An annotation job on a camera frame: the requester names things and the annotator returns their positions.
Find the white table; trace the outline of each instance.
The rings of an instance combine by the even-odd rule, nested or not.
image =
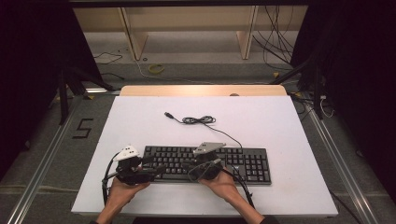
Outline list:
[[[179,124],[164,112],[178,119],[210,115],[217,119],[213,128],[226,132],[243,147],[267,148],[273,184],[248,187],[260,213],[304,217],[338,214],[289,96],[116,97],[72,212],[82,215],[101,212],[104,207],[101,180],[106,167],[129,144],[142,155],[147,145],[198,147],[207,141],[237,147],[222,133],[203,125]],[[239,216],[210,189],[195,183],[154,182],[121,213],[136,217]]]

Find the hand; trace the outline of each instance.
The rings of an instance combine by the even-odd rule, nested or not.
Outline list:
[[[234,207],[248,224],[259,224],[264,219],[264,216],[250,206],[239,194],[232,176],[221,171],[216,178],[212,180],[200,179],[199,182],[208,186],[216,195]]]
[[[222,171],[212,180],[200,179],[199,182],[208,186],[216,195],[224,199],[227,203],[232,203],[242,197],[233,182],[233,177]]]
[[[121,211],[122,207],[125,206],[136,193],[142,189],[149,186],[148,183],[129,186],[127,184],[121,183],[116,177],[113,179],[113,184],[111,185],[110,193],[107,198],[107,203],[105,208],[96,219],[99,224],[110,223],[111,220]]]
[[[122,208],[132,200],[138,191],[145,189],[148,186],[149,182],[130,186],[121,183],[116,177],[114,177],[106,204],[116,204],[118,207]]]

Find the left hand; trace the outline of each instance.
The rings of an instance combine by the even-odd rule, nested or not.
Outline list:
[[[114,177],[106,205],[109,203],[117,205],[118,208],[122,208],[125,204],[132,200],[138,191],[145,189],[149,186],[149,184],[150,183],[148,182],[130,186],[121,183],[116,177]]]
[[[96,222],[99,224],[111,223],[111,220],[113,220],[113,218],[122,210],[122,207],[130,202],[138,191],[145,189],[148,186],[149,182],[129,186],[121,183],[116,177],[114,177],[105,208],[96,219]]]

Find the gray floor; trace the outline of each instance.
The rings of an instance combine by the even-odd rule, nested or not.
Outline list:
[[[285,73],[283,69],[273,69],[263,62],[262,50],[254,45],[248,61],[240,59],[239,49],[232,33],[187,33],[152,34],[148,39],[139,70],[131,61],[124,40],[119,35],[87,34],[93,55],[101,52],[122,54],[122,59],[111,64],[98,64],[107,83],[114,86],[147,84],[194,84],[191,81],[206,81],[216,84],[232,83],[268,83],[274,79],[273,73]],[[99,63],[107,63],[114,58],[101,58]],[[288,68],[275,58],[266,58],[276,67]],[[151,75],[148,66],[162,63],[165,70],[160,75]],[[285,88],[296,91],[295,79],[288,80]],[[79,186],[88,169],[92,154],[106,123],[106,117],[115,98],[111,94],[90,94],[77,107],[75,116],[65,134],[60,148],[47,171],[40,189],[30,206],[23,223],[89,223],[92,217],[82,217],[70,212],[76,199]],[[296,112],[302,111],[302,105],[295,103]],[[329,189],[334,192],[358,216],[347,189],[338,174],[329,153],[325,149],[314,122],[310,116],[300,115],[302,124],[317,159],[320,171]],[[92,128],[88,138],[74,139],[84,133],[77,131],[81,119],[92,119],[84,125]],[[29,184],[41,159],[46,153],[52,137],[57,131],[60,120],[60,103],[54,99],[45,118],[31,138],[31,147],[23,151],[0,183],[0,223],[6,223],[24,188]],[[342,118],[335,114],[324,119],[335,144],[347,161],[352,174],[357,179],[365,197],[368,199],[379,223],[395,223],[396,206],[376,179],[364,158],[356,155],[358,149],[344,125]],[[347,210],[336,200],[339,215],[332,218],[279,217],[281,223],[356,223]],[[117,217],[114,223],[130,223],[131,217]]]

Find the black keyboard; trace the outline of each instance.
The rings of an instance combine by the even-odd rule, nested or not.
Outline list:
[[[196,147],[147,146],[144,157],[154,155],[154,161],[144,164],[143,167],[152,168],[163,164],[166,165],[165,173],[157,175],[155,181],[169,183],[191,182],[188,172],[182,168],[181,163],[186,160],[192,160],[194,158],[192,151],[195,149]],[[265,148],[222,147],[216,150],[216,155],[221,159],[222,165],[226,166],[228,171],[244,180],[247,185],[271,184]]]

